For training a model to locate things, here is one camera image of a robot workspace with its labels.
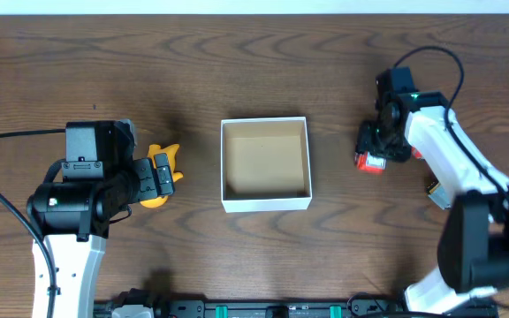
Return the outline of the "red toy fire truck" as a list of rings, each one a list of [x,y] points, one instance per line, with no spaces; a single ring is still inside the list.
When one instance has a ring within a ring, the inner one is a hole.
[[[356,153],[354,163],[358,170],[372,174],[381,174],[386,166],[384,158],[373,156],[369,152]]]

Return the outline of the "yellow grey toy dump truck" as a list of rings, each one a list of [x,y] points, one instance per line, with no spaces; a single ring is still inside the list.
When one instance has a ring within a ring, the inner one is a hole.
[[[427,189],[426,194],[428,197],[441,209],[448,209],[451,207],[451,203],[444,188],[438,181],[431,183]]]

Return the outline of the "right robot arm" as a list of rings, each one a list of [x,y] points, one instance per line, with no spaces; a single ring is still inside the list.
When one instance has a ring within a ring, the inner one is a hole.
[[[355,165],[380,173],[388,162],[424,160],[450,209],[437,267],[404,291],[407,312],[449,314],[509,287],[509,177],[461,129],[450,103],[421,92],[406,67],[376,76],[377,117],[359,129]]]

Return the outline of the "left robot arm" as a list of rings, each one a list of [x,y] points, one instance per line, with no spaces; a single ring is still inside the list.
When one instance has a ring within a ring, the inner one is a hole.
[[[49,168],[27,201],[41,240],[33,244],[35,317],[89,317],[106,240],[120,212],[162,206],[175,192],[179,145],[152,144],[133,158],[128,120],[70,122],[65,159]]]

